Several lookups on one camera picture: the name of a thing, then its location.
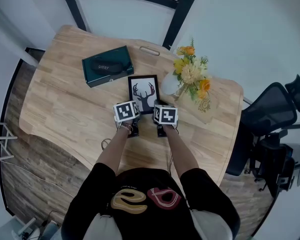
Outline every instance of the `office chair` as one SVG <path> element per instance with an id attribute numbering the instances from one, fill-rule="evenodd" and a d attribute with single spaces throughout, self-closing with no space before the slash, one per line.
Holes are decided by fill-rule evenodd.
<path id="1" fill-rule="evenodd" d="M 264 187 L 259 191 L 264 191 L 268 186 L 274 198 L 282 190 L 288 191 L 294 180 L 295 161 L 289 156 L 290 147 L 280 144 L 280 138 L 288 134 L 288 131 L 282 132 L 267 135 L 256 144 L 250 156 L 250 167 L 253 168 L 256 161 L 260 162 L 259 168 L 251 169 L 255 176 L 254 182 L 265 180 Z"/>
<path id="2" fill-rule="evenodd" d="M 296 109 L 300 112 L 300 76 L 297 74 L 293 82 L 284 85 Z"/>
<path id="3" fill-rule="evenodd" d="M 226 173 L 239 176 L 260 137 L 297 120 L 297 112 L 291 97 L 282 84 L 274 82 L 248 108 L 242 111 L 232 155 Z"/>

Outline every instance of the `desk handle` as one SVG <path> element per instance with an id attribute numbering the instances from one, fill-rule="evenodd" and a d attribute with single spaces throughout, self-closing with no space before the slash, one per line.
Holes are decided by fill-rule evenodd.
<path id="1" fill-rule="evenodd" d="M 154 56 L 159 56 L 160 55 L 160 52 L 157 51 L 157 50 L 152 50 L 150 48 L 147 48 L 147 47 L 144 47 L 144 46 L 140 46 L 139 48 L 141 51 L 147 53 L 147 54 L 151 54 L 151 55 L 154 55 Z"/>

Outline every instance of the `white cube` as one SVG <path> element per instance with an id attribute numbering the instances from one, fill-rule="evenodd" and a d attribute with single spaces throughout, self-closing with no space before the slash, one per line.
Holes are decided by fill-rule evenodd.
<path id="1" fill-rule="evenodd" d="M 113 109 L 114 120 L 118 123 L 140 117 L 138 105 L 134 100 L 114 105 Z"/>
<path id="2" fill-rule="evenodd" d="M 160 125 L 176 125 L 178 109 L 170 105 L 154 105 L 153 119 Z"/>

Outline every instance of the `wooden table top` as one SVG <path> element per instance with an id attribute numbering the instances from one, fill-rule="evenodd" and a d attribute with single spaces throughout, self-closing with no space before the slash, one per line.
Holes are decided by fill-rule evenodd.
<path id="1" fill-rule="evenodd" d="M 90 170 L 102 152 L 101 142 L 116 133 L 113 106 L 129 100 L 128 78 L 90 88 L 85 81 L 82 59 L 127 45 L 134 75 L 157 75 L 159 86 L 174 70 L 174 54 L 166 48 L 133 39 L 95 36 L 65 25 L 44 53 L 29 85 L 19 126 L 27 134 L 60 146 Z M 148 54 L 140 47 L 160 52 Z M 219 100 L 211 123 L 204 124 L 179 108 L 178 131 L 198 161 L 219 185 L 227 169 L 239 127 L 243 89 L 232 80 L 213 78 L 211 91 Z M 160 91 L 160 99 L 175 104 Z M 127 140 L 119 172 L 137 167 L 167 169 L 170 148 L 167 138 L 157 137 L 151 115 L 143 115 L 139 137 Z M 175 168 L 172 176 L 178 184 Z"/>

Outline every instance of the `chair armrest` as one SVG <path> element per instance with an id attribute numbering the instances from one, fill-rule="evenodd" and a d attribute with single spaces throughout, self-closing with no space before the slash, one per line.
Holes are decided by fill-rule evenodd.
<path id="1" fill-rule="evenodd" d="M 288 130 L 284 129 L 284 130 L 281 130 L 279 132 L 271 132 L 271 133 L 269 133 L 267 135 L 268 136 L 278 136 L 279 139 L 282 139 L 283 137 L 285 137 L 285 136 L 288 135 Z"/>

